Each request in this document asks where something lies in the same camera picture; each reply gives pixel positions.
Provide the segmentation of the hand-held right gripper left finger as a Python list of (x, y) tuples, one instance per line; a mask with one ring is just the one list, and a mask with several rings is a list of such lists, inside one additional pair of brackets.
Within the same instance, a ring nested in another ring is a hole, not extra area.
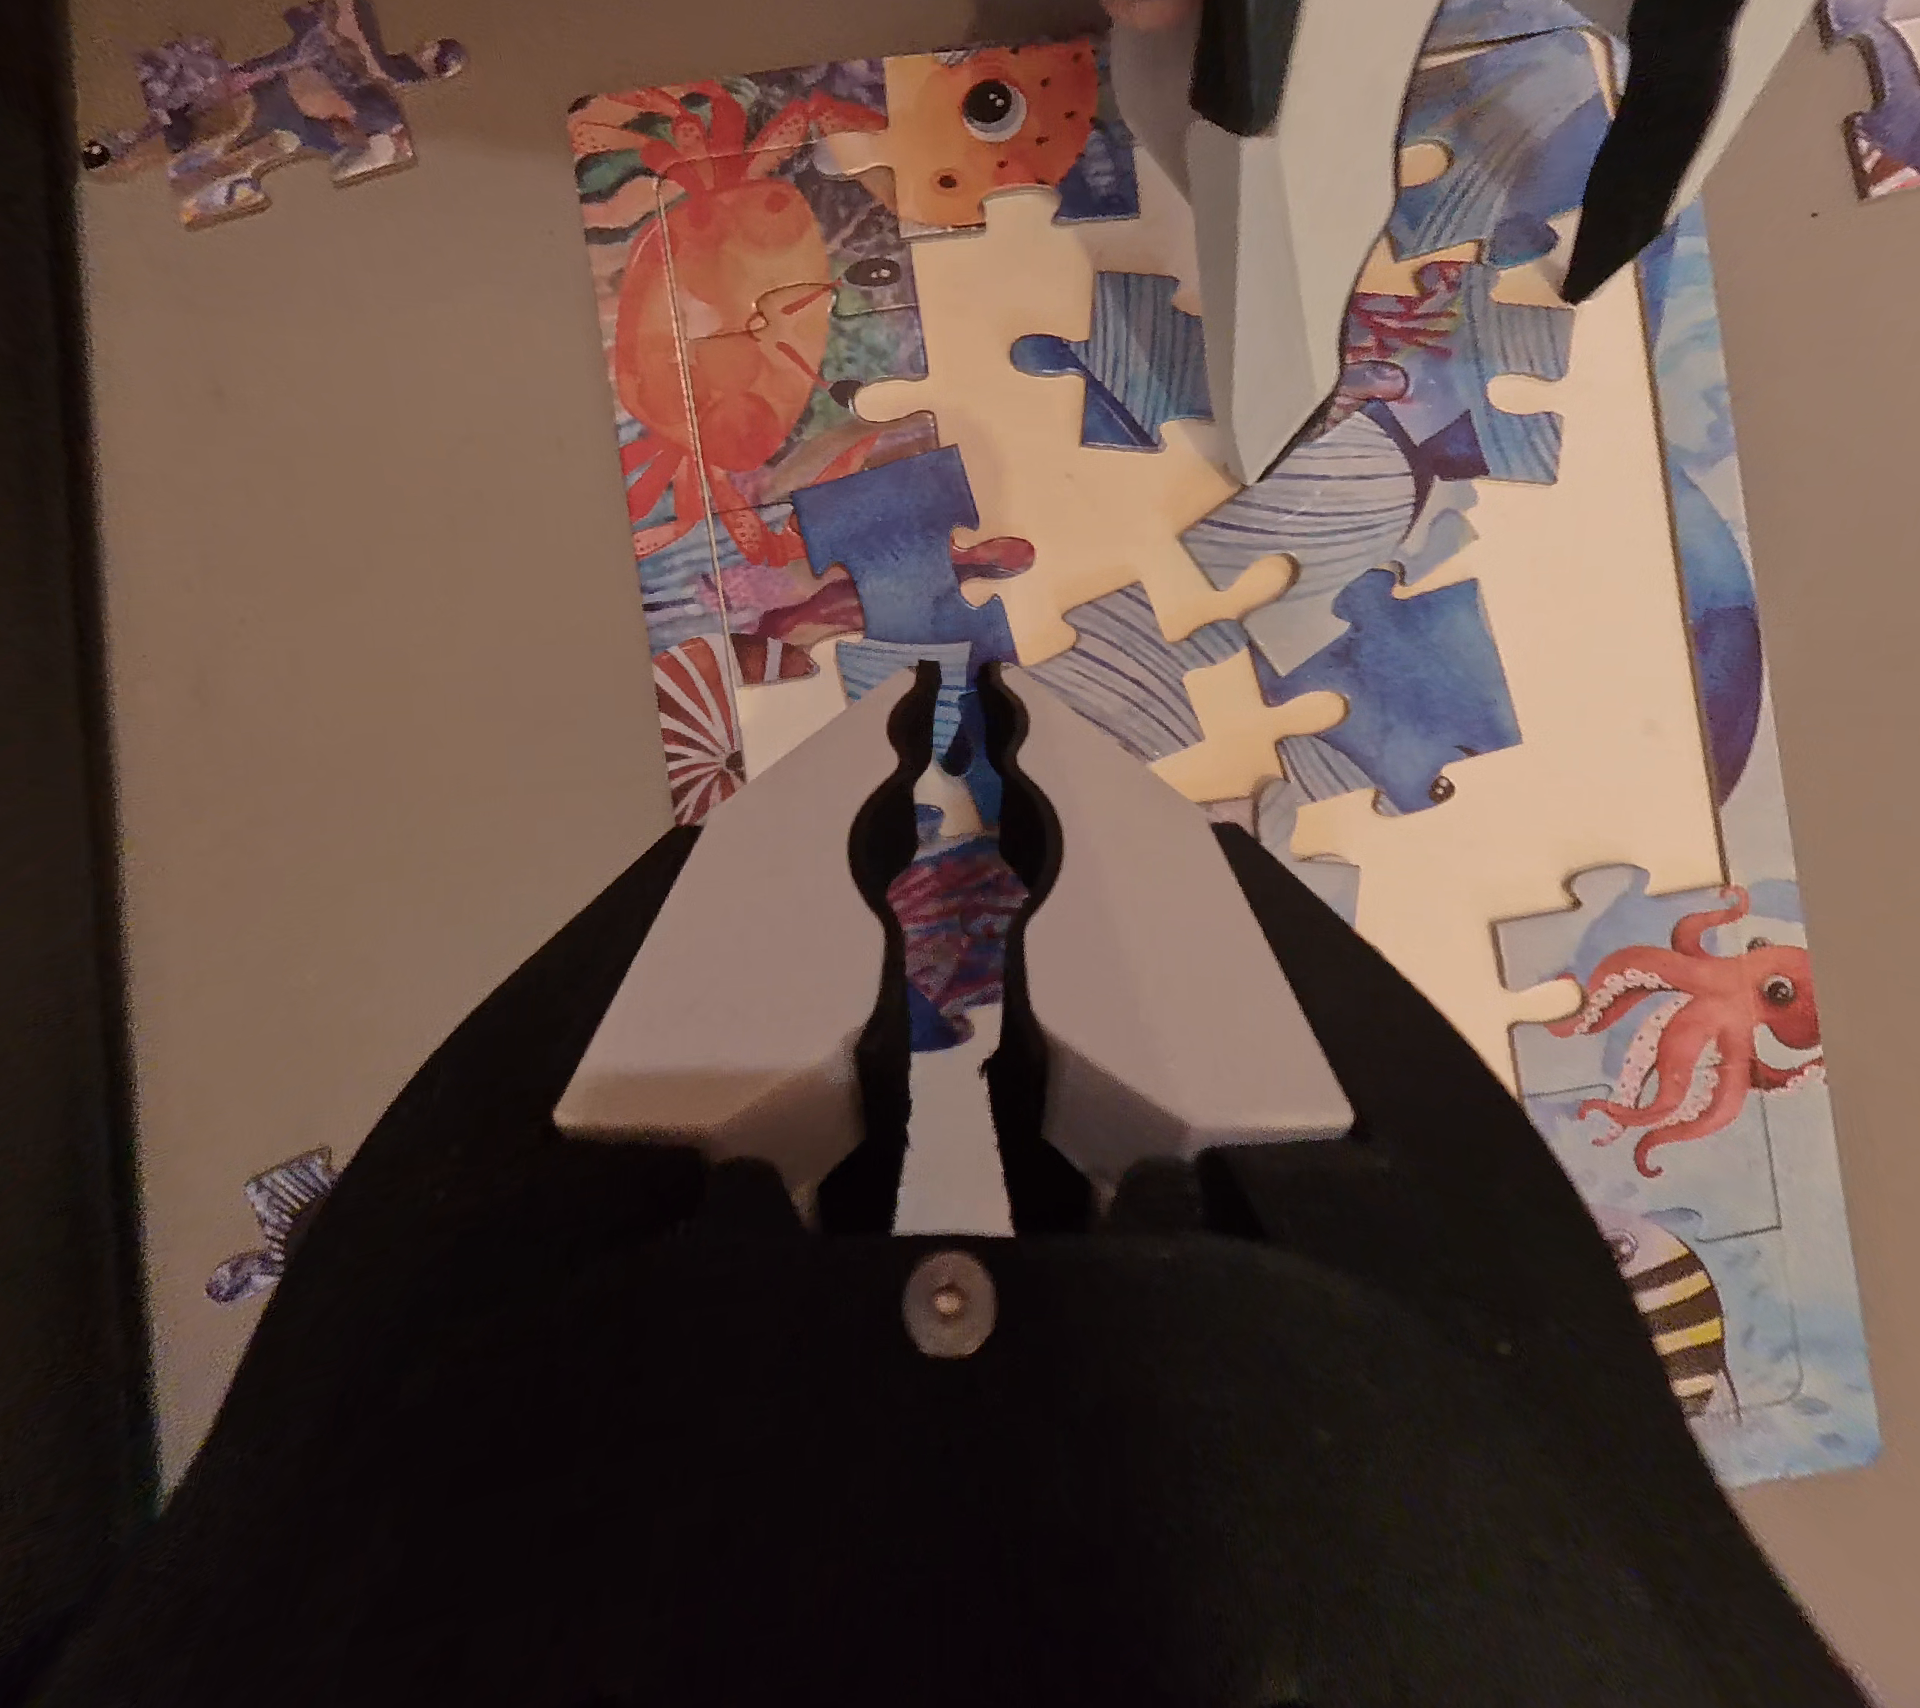
[(878, 1125), (858, 1042), (943, 671), (909, 662), (714, 808), (553, 1109), (588, 1143), (755, 1161), (800, 1197)]

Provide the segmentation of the red coral puzzle piece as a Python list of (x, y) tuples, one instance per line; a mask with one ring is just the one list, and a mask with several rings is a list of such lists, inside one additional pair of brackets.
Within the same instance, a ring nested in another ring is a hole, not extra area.
[(909, 1047), (946, 1053), (1001, 1003), (1005, 937), (1025, 886), (993, 834), (924, 849), (885, 889), (903, 941)]

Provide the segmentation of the coral and purple puzzle piece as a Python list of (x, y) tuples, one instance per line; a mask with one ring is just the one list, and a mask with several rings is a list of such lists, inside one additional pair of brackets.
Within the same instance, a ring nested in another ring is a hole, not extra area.
[(1420, 367), (1452, 355), (1459, 323), (1456, 263), (1428, 264), (1411, 292), (1359, 291), (1341, 328), (1341, 403), (1404, 400)]

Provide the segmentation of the striped dark blue puzzle piece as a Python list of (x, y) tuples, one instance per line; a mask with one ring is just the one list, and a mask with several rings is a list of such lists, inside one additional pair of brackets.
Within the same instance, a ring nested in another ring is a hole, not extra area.
[[(1187, 680), (1250, 648), (1250, 634), (1236, 618), (1210, 620), (1184, 638), (1168, 638), (1138, 584), (1073, 607), (1068, 626), (1068, 648), (1025, 664), (1025, 677), (1140, 762), (1161, 762), (1199, 744), (1203, 728)], [(1012, 626), (997, 598), (962, 603), (952, 634), (940, 634), (935, 643), (955, 644), (957, 664), (941, 671), (930, 771), (957, 784), (975, 816), (992, 829), (997, 824), (1000, 779), (986, 746), (978, 678), (986, 664), (1017, 662)]]

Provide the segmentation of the dark blue puzzle piece with eye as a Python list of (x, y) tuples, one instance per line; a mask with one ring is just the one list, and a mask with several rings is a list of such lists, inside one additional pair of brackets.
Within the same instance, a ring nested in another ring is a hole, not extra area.
[(1254, 644), (1260, 696), (1283, 707), (1335, 694), (1332, 727), (1279, 741), (1290, 784), (1307, 802), (1370, 793), (1383, 816), (1453, 798), (1456, 762), (1524, 742), (1506, 671), (1473, 578), (1400, 595), (1393, 568), (1350, 580), (1329, 608), (1332, 641), (1278, 669)]

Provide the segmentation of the pale striped puzzle piece with fin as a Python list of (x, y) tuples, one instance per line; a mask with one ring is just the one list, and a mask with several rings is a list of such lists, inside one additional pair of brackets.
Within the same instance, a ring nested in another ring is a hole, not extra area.
[(1283, 556), (1291, 592), (1332, 600), (1372, 571), (1411, 587), (1473, 540), (1486, 454), (1468, 407), (1428, 419), (1385, 400), (1332, 408), (1258, 481), (1180, 532), (1180, 548), (1223, 591)]

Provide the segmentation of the blue watercolour puzzle piece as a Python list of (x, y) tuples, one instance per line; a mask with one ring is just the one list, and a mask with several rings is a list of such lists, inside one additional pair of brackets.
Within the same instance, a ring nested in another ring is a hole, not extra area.
[(1033, 564), (1036, 548), (1019, 537), (953, 544), (957, 531), (980, 524), (957, 448), (813, 483), (790, 503), (810, 568), (843, 568), (850, 577), (866, 641), (906, 644), (924, 656), (967, 644), (967, 674), (1015, 660), (1001, 603), (969, 603), (962, 584), (1012, 578)]

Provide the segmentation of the sea print puzzle tray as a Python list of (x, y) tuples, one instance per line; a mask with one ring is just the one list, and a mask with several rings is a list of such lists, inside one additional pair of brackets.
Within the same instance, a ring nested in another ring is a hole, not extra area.
[[(876, 136), (832, 147), (876, 176), (894, 208)], [(1279, 671), (1338, 628), (1332, 600), (1291, 592), (1283, 556), (1213, 589), (1181, 532), (1254, 481), (1237, 483), (1213, 422), (1169, 422), (1159, 452), (1080, 447), (1077, 376), (1021, 376), (1008, 361), (1028, 333), (1080, 340), (1097, 271), (1189, 289), (1189, 218), (1159, 164), (1132, 136), (1140, 212), (1063, 225), (1052, 189), (1004, 191), (978, 229), (901, 232), (924, 340), (924, 374), (869, 382), (853, 410), (879, 427), (927, 429), (915, 457), (962, 452), (975, 531), (1021, 539), (1019, 574), (965, 584), (1001, 603), (1017, 664), (1071, 644), (1070, 610), (1140, 587), (1169, 641), (1236, 620), (1248, 653), (1187, 678), (1199, 744), (1142, 761), (1213, 820), (1254, 830), (1254, 796), (1286, 780), (1282, 741), (1338, 724), (1335, 694), (1272, 707), (1254, 644)], [(1488, 1056), (1515, 1093), (1518, 1024), (1555, 1040), (1646, 1017), (1616, 1082), (1578, 1120), (1604, 1118), (1602, 1143), (1637, 1129), (1633, 1162), (1714, 1137), (1755, 1098), (1767, 1126), (1781, 1221), (1773, 1237), (1792, 1312), (1799, 1383), (1732, 1431), (1692, 1425), (1732, 1487), (1868, 1462), (1877, 1420), (1868, 1385), (1859, 1291), (1844, 1216), (1805, 914), (1798, 889), (1766, 690), (1732, 414), (1720, 359), (1703, 208), (1693, 203), (1636, 266), (1582, 310), (1557, 280), (1575, 212), (1554, 221), (1555, 249), (1495, 268), (1477, 244), (1401, 258), (1383, 230), (1357, 292), (1409, 294), (1428, 264), (1453, 263), (1452, 355), (1423, 361), (1398, 413), (1473, 414), (1488, 473), (1476, 485), (1476, 540), (1400, 595), (1477, 582), (1522, 742), (1449, 766), (1452, 801), (1383, 814), (1372, 793), (1302, 808), (1293, 851), (1357, 866), (1355, 926)], [(669, 804), (698, 824), (803, 736), (894, 671), (903, 648), (858, 636), (810, 646), (733, 633), (704, 587), (739, 560), (779, 560), (792, 498), (769, 513), (705, 513), (693, 522), (629, 524), (651, 650)], [(926, 771), (922, 851), (992, 834), (964, 791)], [(1493, 926), (1565, 902), (1585, 869), (1646, 869), (1660, 893), (1740, 884), (1744, 919), (1705, 937), (1683, 991), (1604, 980), (1575, 1007), (1571, 980), (1510, 993)]]

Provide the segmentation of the puzzle piece with white patch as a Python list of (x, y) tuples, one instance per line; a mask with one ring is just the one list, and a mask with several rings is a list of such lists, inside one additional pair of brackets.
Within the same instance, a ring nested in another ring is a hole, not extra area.
[(1826, 49), (1856, 44), (1871, 103), (1846, 116), (1844, 142), (1861, 203), (1918, 186), (1918, 0), (1817, 0)]

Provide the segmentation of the striped puzzle piece with tail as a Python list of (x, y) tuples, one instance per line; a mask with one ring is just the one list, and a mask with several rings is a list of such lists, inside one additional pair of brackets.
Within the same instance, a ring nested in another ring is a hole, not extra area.
[(1213, 419), (1203, 325), (1176, 304), (1177, 280), (1097, 271), (1082, 338), (1053, 330), (1015, 336), (1008, 361), (1028, 378), (1080, 378), (1077, 445), (1159, 452), (1172, 422)]

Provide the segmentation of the crab claw puzzle piece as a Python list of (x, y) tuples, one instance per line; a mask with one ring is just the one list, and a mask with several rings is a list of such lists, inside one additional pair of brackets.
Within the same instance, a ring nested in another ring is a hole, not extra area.
[(965, 587), (1008, 582), (1036, 562), (1019, 537), (962, 543), (978, 522), (959, 452), (935, 448), (798, 489), (775, 532), (779, 560), (718, 568), (702, 595), (739, 636), (858, 638), (912, 659), (943, 650), (969, 682), (983, 664), (1013, 660), (1015, 644), (997, 597), (969, 600)]

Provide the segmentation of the pale blue octopus puzzle piece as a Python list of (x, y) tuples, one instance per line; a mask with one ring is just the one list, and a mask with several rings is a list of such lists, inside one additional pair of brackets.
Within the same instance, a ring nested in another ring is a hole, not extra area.
[(1602, 1116), (1578, 1118), (1591, 1098), (1616, 1100), (1619, 1074), (1646, 1014), (1583, 1039), (1554, 1039), (1545, 1024), (1515, 1024), (1508, 1039), (1518, 1093), (1530, 1120), (1551, 1146), (1583, 1201), (1625, 1216), (1646, 1216), (1693, 1240), (1726, 1240), (1776, 1230), (1777, 1181), (1764, 1113), (1750, 1096), (1723, 1131), (1651, 1155), (1653, 1176), (1633, 1161), (1637, 1129), (1602, 1141)]

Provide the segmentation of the striped fish puzzle piece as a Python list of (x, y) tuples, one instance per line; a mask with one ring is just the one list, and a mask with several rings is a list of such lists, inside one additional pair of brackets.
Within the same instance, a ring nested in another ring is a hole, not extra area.
[(1705, 1240), (1685, 1208), (1594, 1219), (1689, 1423), (1732, 1431), (1788, 1402), (1801, 1363), (1773, 1237)]

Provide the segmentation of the orange crab puzzle piece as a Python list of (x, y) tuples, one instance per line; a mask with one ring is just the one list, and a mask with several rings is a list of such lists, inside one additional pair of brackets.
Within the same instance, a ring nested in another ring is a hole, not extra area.
[(643, 529), (769, 513), (919, 452), (866, 422), (869, 384), (924, 374), (909, 251), (878, 176), (833, 148), (885, 129), (876, 61), (575, 98), (573, 182)]

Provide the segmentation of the joined blue purple puzzle pieces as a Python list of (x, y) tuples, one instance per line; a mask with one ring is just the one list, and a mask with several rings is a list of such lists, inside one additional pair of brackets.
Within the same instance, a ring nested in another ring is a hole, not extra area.
[(200, 232), (265, 210), (265, 176), (293, 163), (324, 163), (333, 186), (413, 167), (401, 97), (458, 78), (463, 44), (389, 49), (372, 0), (307, 0), (283, 23), (286, 41), (241, 61), (205, 37), (137, 50), (141, 120), (83, 139), (80, 168), (121, 178), (159, 164), (180, 227)]

